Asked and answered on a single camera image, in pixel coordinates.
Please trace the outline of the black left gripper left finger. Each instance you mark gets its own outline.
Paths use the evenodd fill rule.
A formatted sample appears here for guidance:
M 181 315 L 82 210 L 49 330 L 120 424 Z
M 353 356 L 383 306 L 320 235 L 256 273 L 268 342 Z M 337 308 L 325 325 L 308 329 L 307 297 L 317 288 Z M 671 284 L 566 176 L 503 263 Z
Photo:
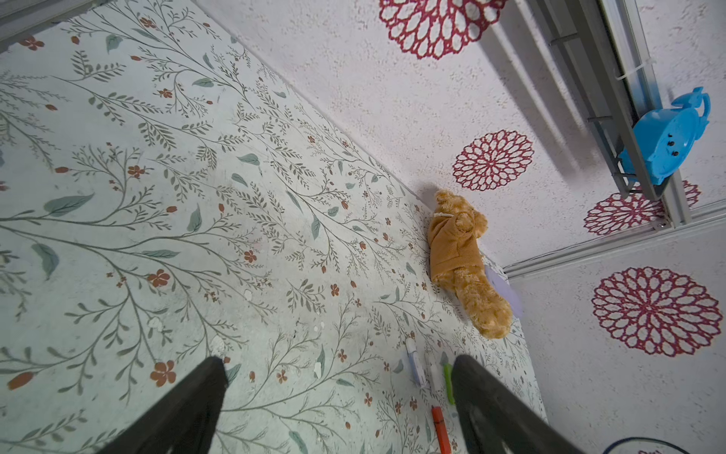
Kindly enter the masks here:
M 223 360 L 209 357 L 100 451 L 207 453 L 227 388 Z

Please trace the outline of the red usb drive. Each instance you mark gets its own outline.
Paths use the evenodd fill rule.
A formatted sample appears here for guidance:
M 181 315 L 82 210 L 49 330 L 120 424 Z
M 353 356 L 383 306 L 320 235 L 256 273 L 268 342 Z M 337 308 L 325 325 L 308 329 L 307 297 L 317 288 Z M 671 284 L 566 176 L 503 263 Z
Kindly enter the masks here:
M 437 435 L 441 454 L 451 454 L 452 448 L 448 437 L 447 427 L 444 421 L 444 411 L 441 407 L 432 407 L 431 414 L 434 428 Z

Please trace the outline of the purple white usb drive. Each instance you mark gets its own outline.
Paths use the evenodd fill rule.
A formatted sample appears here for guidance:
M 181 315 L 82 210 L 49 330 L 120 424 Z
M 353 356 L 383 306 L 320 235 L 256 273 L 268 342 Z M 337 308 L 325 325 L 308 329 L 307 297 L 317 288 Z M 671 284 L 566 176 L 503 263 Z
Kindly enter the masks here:
M 425 370 L 415 340 L 407 338 L 405 346 L 415 382 L 420 388 L 427 387 L 427 377 L 425 376 Z

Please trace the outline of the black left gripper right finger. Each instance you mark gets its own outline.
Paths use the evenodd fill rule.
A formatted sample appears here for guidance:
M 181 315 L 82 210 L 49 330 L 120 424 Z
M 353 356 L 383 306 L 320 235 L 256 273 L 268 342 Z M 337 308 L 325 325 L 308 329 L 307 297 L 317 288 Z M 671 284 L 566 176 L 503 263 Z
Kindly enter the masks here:
M 456 357 L 452 385 L 469 453 L 581 452 L 473 357 Z

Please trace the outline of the green usb drive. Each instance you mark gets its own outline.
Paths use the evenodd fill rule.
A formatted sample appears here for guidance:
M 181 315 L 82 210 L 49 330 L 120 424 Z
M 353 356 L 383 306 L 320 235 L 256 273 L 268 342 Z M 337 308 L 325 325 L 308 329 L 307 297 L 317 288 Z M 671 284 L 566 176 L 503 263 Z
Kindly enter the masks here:
M 442 369 L 444 369 L 444 381 L 447 400 L 450 405 L 455 406 L 455 393 L 453 386 L 453 366 L 450 363 L 446 363 Z

